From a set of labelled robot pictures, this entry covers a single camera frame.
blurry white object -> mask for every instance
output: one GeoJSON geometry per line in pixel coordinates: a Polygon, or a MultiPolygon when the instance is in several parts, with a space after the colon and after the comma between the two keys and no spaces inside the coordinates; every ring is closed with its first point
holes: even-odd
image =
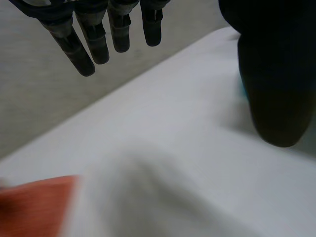
{"type": "MultiPolygon", "coordinates": [[[[68,236],[129,237],[123,230],[116,232],[112,229],[121,221],[124,223],[122,228],[131,226],[135,232],[140,231],[139,223],[149,229],[161,223],[159,230],[168,230],[165,236],[172,237],[184,235],[183,232],[197,237],[212,237],[211,234],[216,237],[223,234],[227,234],[226,237],[240,234],[315,237],[315,160],[295,150],[272,147],[256,134],[248,134],[253,128],[247,106],[244,111],[240,110],[244,98],[239,97],[238,91],[236,35],[232,28],[213,32],[140,75],[8,156],[0,163],[1,176],[14,185],[82,174],[84,181],[78,202],[65,226],[68,236]],[[120,151],[137,144],[137,153],[142,154],[146,143],[173,157],[179,173],[193,184],[171,192],[182,182],[175,181],[171,188],[165,185],[173,179],[170,175],[157,175],[154,181],[139,186],[148,173],[140,173],[141,178],[137,178],[138,172],[125,173],[124,166],[122,171],[116,168],[113,163],[116,158],[120,158],[118,167],[125,163],[122,160],[128,163],[130,159],[129,152],[121,154],[120,151]],[[129,195],[133,191],[124,187],[135,174],[137,182],[127,187],[140,187],[141,194],[132,192],[136,198],[131,198],[129,205],[126,204],[129,199],[122,198],[120,193],[129,195]],[[176,200],[171,207],[163,212],[155,208],[160,205],[155,201],[155,206],[145,203],[138,210],[138,197],[144,202],[147,197],[153,199],[156,196],[151,192],[157,193],[160,186],[171,189],[171,199],[176,200]],[[186,189],[191,194],[187,197],[180,195],[186,193],[186,189]],[[175,208],[181,202],[185,204],[175,208]],[[131,208],[126,217],[120,216],[128,212],[120,211],[117,203],[122,203],[126,209],[131,208]],[[186,215],[180,214],[180,210],[186,210],[188,219],[177,220],[186,215]],[[134,211],[140,222],[130,214],[134,211]],[[197,221],[193,222],[190,218],[195,215],[197,221]],[[157,223],[151,224],[151,218],[157,218],[157,223]]],[[[141,157],[146,160],[151,156],[141,157]]],[[[160,157],[153,156],[152,160],[160,160],[160,157]]],[[[146,167],[157,167],[157,163],[149,163],[146,167]]]]}

white table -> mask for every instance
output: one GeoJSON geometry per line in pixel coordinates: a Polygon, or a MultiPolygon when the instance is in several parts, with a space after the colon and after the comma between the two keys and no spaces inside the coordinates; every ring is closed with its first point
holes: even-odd
{"type": "Polygon", "coordinates": [[[252,133],[237,66],[236,32],[213,32],[8,156],[0,175],[12,184],[92,177],[98,164],[150,144],[181,164],[205,200],[257,236],[314,237],[315,160],[252,133]]]}

black object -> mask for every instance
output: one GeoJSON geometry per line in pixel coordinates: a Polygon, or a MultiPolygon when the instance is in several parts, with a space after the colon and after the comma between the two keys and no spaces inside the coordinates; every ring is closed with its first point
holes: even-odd
{"type": "Polygon", "coordinates": [[[42,22],[42,24],[49,30],[81,75],[88,77],[95,72],[93,62],[73,28],[72,17],[62,22],[42,22]]]}
{"type": "Polygon", "coordinates": [[[139,0],[109,0],[108,15],[114,48],[119,53],[129,50],[129,17],[139,0]]]}
{"type": "Polygon", "coordinates": [[[108,6],[107,0],[81,0],[75,2],[75,13],[95,63],[109,60],[102,19],[108,6]]]}
{"type": "Polygon", "coordinates": [[[219,4],[224,18],[241,33],[239,70],[258,133],[273,145],[293,146],[313,115],[316,1],[219,4]]]}
{"type": "Polygon", "coordinates": [[[170,0],[140,0],[143,15],[143,29],[148,46],[157,46],[161,42],[162,9],[170,0]]]}

